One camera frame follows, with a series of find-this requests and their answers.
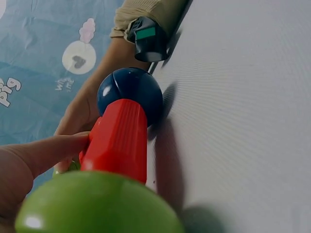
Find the human hand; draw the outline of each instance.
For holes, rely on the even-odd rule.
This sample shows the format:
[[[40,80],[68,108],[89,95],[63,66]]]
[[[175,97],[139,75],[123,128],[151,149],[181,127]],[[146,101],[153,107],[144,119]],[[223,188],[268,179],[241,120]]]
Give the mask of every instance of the human hand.
[[[90,131],[98,119],[97,91],[104,80],[113,71],[124,67],[137,67],[148,70],[150,63],[135,59],[135,45],[122,37],[111,40],[110,46],[95,72],[86,80],[74,100],[68,106],[64,117],[58,125],[55,135],[72,135],[78,132]],[[58,163],[55,169],[65,172],[72,160],[67,158]]]
[[[82,87],[77,96],[67,107],[61,119],[55,135],[73,135],[79,132],[90,131],[99,117],[97,110],[98,87]],[[78,154],[75,157],[68,157],[55,166],[57,172],[68,170],[72,160],[78,162]]]
[[[87,133],[80,133],[0,146],[0,232],[5,226],[8,232],[13,230],[16,214],[34,179],[59,161],[74,157],[87,143]]]

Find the dark blue sphere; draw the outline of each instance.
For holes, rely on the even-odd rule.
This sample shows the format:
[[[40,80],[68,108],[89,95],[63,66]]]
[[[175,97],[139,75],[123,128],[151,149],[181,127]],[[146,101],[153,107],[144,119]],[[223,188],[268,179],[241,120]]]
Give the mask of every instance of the dark blue sphere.
[[[101,116],[109,104],[120,99],[139,103],[147,116],[148,126],[161,116],[161,89],[154,77],[142,69],[118,69],[104,79],[97,93],[97,106]]]

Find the sleeve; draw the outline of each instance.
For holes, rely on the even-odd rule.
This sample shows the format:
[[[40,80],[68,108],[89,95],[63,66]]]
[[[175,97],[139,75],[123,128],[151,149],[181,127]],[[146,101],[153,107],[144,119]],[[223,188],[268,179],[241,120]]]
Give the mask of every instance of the sleeve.
[[[131,24],[140,16],[156,21],[167,36],[171,37],[187,2],[188,0],[125,0],[116,10],[115,26],[110,37],[127,39]]]

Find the white circle print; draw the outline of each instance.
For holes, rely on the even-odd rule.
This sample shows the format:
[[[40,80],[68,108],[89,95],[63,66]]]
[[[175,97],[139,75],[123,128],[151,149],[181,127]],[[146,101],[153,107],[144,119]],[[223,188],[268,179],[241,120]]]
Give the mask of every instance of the white circle print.
[[[0,18],[2,18],[6,10],[6,0],[0,0]]]
[[[88,73],[96,63],[95,49],[91,44],[74,41],[65,49],[62,62],[65,69],[73,74]]]

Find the blue fabric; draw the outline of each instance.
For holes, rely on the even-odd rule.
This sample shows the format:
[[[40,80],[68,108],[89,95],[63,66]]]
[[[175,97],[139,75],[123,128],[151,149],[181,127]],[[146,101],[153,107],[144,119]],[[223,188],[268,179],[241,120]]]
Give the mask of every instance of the blue fabric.
[[[53,135],[104,55],[122,2],[0,0],[0,145]]]

